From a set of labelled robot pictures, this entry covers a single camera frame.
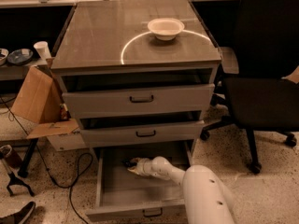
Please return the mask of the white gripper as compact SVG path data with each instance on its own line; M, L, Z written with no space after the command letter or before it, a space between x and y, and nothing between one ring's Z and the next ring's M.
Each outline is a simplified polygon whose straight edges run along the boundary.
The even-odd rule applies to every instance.
M135 167L129 167L127 170L136 175L150 176L153 174L152 171L152 160L148 158L132 158L130 159L131 164L137 164Z

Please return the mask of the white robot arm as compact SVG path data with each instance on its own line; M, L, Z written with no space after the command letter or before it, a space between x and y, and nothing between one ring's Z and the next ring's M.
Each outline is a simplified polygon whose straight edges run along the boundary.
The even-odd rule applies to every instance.
M137 175L172 180L181 187L188 224L235 224L232 192L213 171L193 165L183 171L166 158L132 158L127 169Z

